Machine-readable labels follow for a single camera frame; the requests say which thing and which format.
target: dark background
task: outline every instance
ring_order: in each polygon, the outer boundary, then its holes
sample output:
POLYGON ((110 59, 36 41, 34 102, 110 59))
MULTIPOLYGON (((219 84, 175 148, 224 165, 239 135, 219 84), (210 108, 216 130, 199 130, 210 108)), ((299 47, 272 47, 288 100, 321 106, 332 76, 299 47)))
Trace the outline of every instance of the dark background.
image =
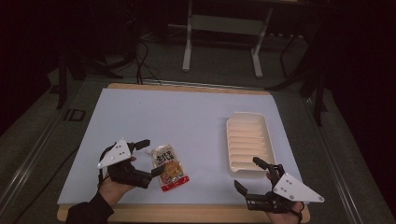
MULTIPOLYGON (((1 3, 0 134, 50 88, 46 75, 58 66, 61 43, 66 42, 92 58, 101 57, 99 49, 122 54, 134 47, 120 49, 118 42, 111 39, 114 35, 108 35, 120 34, 125 22, 131 19, 120 2, 92 0, 91 5, 86 1, 62 0, 1 3)), ((186 22, 187 1, 143 2, 135 1, 138 9, 134 15, 158 36, 165 35, 168 22, 186 22)), ((332 14, 328 31, 320 39, 314 57, 330 59, 326 61, 329 67, 326 87, 332 91, 395 216, 396 197, 391 177, 396 172, 396 5, 391 1, 336 1, 333 4, 339 10, 332 14)), ((209 1, 196 9, 211 13, 211 8, 213 2, 209 1)), ((221 11, 225 15, 239 13, 244 16, 249 11, 251 17, 260 17, 264 10, 254 7, 233 11, 231 8, 225 5, 221 11)), ((301 20, 312 18, 301 8, 278 8, 271 19, 269 33, 298 32, 299 20, 295 19, 301 15, 305 15, 301 20)))

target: cable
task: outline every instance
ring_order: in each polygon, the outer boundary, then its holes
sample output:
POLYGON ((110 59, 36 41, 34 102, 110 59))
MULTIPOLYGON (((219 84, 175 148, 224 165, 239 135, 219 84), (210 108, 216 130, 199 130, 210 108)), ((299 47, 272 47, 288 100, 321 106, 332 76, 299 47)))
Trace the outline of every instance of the cable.
POLYGON ((33 205, 33 203, 35 203, 35 201, 41 196, 41 194, 44 192, 44 190, 50 185, 50 183, 52 182, 53 178, 55 178, 55 176, 58 174, 58 172, 62 169, 62 167, 64 166, 64 164, 73 156, 73 154, 75 154, 78 151, 78 147, 76 149, 74 149, 67 157, 66 159, 61 163, 61 165, 58 167, 58 169, 55 171, 55 173, 52 175, 52 177, 49 179, 49 181, 46 183, 46 185, 44 185, 44 188, 42 190, 40 190, 40 192, 38 192, 38 194, 35 196, 35 198, 29 202, 28 205, 26 205, 26 207, 22 210, 22 212, 18 215, 18 217, 12 222, 13 224, 16 224, 21 217, 26 213, 27 210, 29 210, 29 208, 33 205))

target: gray floor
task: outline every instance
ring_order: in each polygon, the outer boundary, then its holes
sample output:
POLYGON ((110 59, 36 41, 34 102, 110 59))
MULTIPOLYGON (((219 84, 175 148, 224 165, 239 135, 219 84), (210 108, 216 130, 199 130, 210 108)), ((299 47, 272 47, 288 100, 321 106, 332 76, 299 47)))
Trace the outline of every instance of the gray floor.
MULTIPOLYGON (((152 35, 142 38, 148 45, 146 64, 149 66, 143 66, 142 75, 152 76, 150 70, 160 80, 145 79, 144 82, 263 90, 264 86, 284 80, 278 56, 287 38, 267 36, 264 39, 260 53, 264 78, 257 79, 246 45, 224 47, 224 43, 209 42, 200 33, 195 37, 189 73, 181 71, 183 30, 175 30, 167 42, 156 41, 152 35)), ((244 43, 248 41, 249 38, 243 39, 244 43)), ((288 71, 299 62, 305 48, 302 39, 291 46, 285 56, 288 71)), ((139 55, 143 57, 145 52, 144 46, 139 45, 139 55)), ((134 83, 135 71, 136 64, 132 64, 117 73, 126 76, 123 82, 134 83)), ((56 75, 56 70, 49 74, 54 83, 56 75)), ((15 195, 8 198, 7 208, 2 208, 6 216, 2 215, 1 223, 13 223, 26 207, 29 209, 17 223, 61 223, 56 217, 57 200, 74 154, 68 160, 67 157, 78 148, 101 89, 116 81, 119 80, 93 72, 84 82, 69 78, 69 97, 63 109, 56 110, 56 94, 46 93, 0 138, 4 152, 0 158, 0 190, 15 195), (87 115, 82 122, 67 121, 64 120, 67 109, 85 110, 87 115), (39 149, 37 163, 24 166, 32 169, 25 172, 23 188, 7 190, 12 176, 16 172, 23 173, 18 169, 25 158, 39 149)), ((310 99, 298 94, 300 85, 296 83, 272 94, 305 184, 326 198, 326 203, 309 205, 310 223, 395 223, 331 93, 325 92, 324 104, 328 111, 322 113, 323 127, 319 128, 312 119, 310 99)))

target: wooden table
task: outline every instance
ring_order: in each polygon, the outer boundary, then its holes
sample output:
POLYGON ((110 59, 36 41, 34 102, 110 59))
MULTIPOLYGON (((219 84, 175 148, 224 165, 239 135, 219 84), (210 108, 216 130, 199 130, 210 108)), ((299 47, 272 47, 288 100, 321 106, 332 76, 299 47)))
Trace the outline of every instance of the wooden table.
MULTIPOLYGON (((231 94, 269 95, 266 91, 243 91, 229 89, 209 89, 174 86, 146 86, 131 84, 110 84, 109 89, 131 89, 147 91, 193 91, 231 94)), ((61 204, 58 219, 65 221, 67 211, 73 204, 61 204)), ((263 223, 269 222, 267 215, 262 211, 249 211, 241 204, 117 204, 114 215, 108 221, 114 222, 167 222, 167 223, 263 223)), ((310 213, 305 207, 303 223, 308 222, 310 213)))

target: food package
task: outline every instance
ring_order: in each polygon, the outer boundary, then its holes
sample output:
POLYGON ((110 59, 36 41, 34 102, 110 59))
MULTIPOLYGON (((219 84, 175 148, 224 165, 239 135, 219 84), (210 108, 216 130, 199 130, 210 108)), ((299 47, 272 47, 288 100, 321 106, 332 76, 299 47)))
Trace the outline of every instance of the food package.
POLYGON ((151 155, 155 168, 165 164, 165 171, 159 175, 163 191, 174 189, 190 180, 175 150, 170 145, 157 147, 151 152, 151 155))

